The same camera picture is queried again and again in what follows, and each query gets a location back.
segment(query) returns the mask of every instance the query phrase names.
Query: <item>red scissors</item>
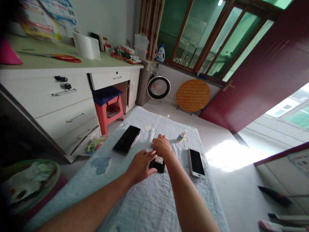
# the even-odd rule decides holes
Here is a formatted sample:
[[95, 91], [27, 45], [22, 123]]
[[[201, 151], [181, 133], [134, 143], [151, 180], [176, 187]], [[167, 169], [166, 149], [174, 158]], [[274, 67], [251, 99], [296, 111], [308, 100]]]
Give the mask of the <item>red scissors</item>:
[[69, 56], [69, 55], [64, 55], [64, 54], [39, 54], [39, 53], [29, 53], [29, 52], [20, 52], [19, 53], [25, 53], [25, 54], [31, 54], [31, 55], [39, 55], [39, 56], [45, 56], [45, 57], [50, 57], [50, 58], [55, 58], [57, 60], [63, 60], [63, 61], [68, 61], [68, 62], [74, 62], [74, 63], [80, 63], [81, 60], [74, 57], [74, 56]]

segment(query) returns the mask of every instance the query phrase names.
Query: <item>washing machine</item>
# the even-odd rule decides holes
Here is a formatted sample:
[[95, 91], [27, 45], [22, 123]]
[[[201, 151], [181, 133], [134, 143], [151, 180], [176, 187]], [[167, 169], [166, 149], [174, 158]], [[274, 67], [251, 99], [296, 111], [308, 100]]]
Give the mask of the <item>washing machine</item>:
[[143, 106], [151, 98], [155, 100], [165, 98], [171, 90], [171, 84], [165, 77], [157, 75], [159, 62], [142, 58], [140, 60], [144, 68], [139, 73], [135, 103]]

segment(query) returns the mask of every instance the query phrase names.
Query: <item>light blue towel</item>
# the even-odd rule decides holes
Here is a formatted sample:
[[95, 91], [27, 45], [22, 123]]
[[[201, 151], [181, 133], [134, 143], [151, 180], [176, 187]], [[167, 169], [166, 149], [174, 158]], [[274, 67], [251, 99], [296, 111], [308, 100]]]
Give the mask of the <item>light blue towel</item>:
[[[128, 155], [122, 156], [113, 152], [112, 148], [129, 125], [140, 128], [141, 134]], [[187, 141], [176, 143], [175, 139], [184, 130], [188, 130]], [[152, 139], [160, 133], [167, 136], [173, 151], [189, 175], [187, 149], [190, 147], [204, 154], [197, 129], [136, 106], [132, 114], [110, 135], [77, 174], [26, 224], [26, 230], [34, 230], [123, 174], [138, 151], [153, 149]], [[226, 218], [205, 158], [203, 158], [203, 164], [207, 180], [190, 178], [221, 232], [228, 232]], [[163, 174], [155, 173], [136, 184], [120, 199], [98, 228], [98, 231], [112, 230], [119, 232], [181, 231], [173, 190], [166, 170]]]

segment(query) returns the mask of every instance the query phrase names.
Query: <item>stool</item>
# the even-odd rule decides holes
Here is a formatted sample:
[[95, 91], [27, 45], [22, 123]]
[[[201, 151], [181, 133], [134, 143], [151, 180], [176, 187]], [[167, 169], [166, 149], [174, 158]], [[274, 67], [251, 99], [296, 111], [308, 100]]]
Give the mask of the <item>stool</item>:
[[[96, 107], [97, 115], [99, 118], [102, 135], [108, 134], [107, 132], [108, 124], [115, 121], [117, 118], [121, 116], [122, 120], [125, 119], [122, 109], [122, 102], [120, 96], [121, 94], [123, 94], [123, 92], [114, 88], [113, 86], [92, 91], [94, 105]], [[113, 107], [118, 109], [120, 112], [111, 118], [107, 118], [107, 108], [109, 109], [110, 105], [113, 105]]]

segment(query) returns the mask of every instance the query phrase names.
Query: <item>green glass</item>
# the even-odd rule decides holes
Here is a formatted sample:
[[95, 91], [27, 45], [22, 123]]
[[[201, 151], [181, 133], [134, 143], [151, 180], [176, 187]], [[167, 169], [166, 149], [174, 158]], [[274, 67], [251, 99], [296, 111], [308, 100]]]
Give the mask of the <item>green glass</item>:
[[249, 41], [262, 19], [246, 12], [228, 39], [207, 75], [220, 79], [243, 46]]
[[194, 0], [174, 62], [193, 68], [225, 5], [223, 0]]
[[158, 49], [164, 44], [167, 59], [172, 59], [189, 2], [190, 0], [165, 0], [157, 44]]
[[212, 45], [210, 52], [208, 53], [202, 67], [201, 67], [201, 72], [205, 73], [206, 70], [208, 69], [210, 63], [216, 56], [217, 52], [219, 51], [220, 47], [222, 46], [224, 40], [228, 36], [229, 32], [231, 31], [232, 27], [234, 26], [235, 22], [237, 21], [238, 17], [240, 16], [242, 12], [242, 9], [239, 9], [237, 7], [234, 7], [229, 14], [228, 19], [224, 23], [218, 37], [216, 38], [216, 41]]
[[287, 121], [303, 128], [309, 128], [309, 106], [286, 118]]
[[258, 31], [255, 37], [251, 40], [249, 45], [246, 47], [246, 49], [243, 51], [240, 57], [236, 60], [236, 62], [230, 68], [230, 70], [225, 75], [225, 77], [222, 79], [224, 82], [227, 82], [230, 79], [230, 77], [234, 74], [234, 72], [238, 69], [238, 67], [242, 64], [242, 62], [246, 59], [246, 57], [250, 54], [250, 52], [254, 49], [254, 47], [258, 44], [258, 42], [261, 40], [261, 38], [266, 34], [266, 32], [271, 28], [273, 24], [274, 22], [271, 20], [266, 21], [266, 23]]
[[268, 2], [271, 5], [277, 6], [284, 10], [293, 0], [263, 0], [263, 1]]

